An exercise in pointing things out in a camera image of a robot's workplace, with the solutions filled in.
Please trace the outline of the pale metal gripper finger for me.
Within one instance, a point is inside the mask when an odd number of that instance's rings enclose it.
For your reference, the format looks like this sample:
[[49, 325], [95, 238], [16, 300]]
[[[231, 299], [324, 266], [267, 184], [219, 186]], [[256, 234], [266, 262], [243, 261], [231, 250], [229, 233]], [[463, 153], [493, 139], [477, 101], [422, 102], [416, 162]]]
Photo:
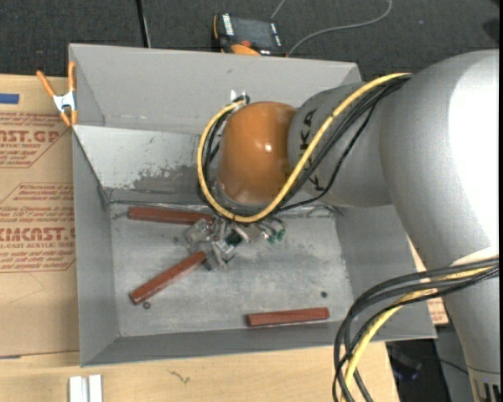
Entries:
[[210, 224], [205, 219], [198, 220], [185, 232], [188, 251], [211, 251], [211, 236]]
[[225, 242], [214, 242], [211, 244], [208, 254], [208, 263], [213, 270], [226, 270], [230, 261], [235, 256], [236, 247]]

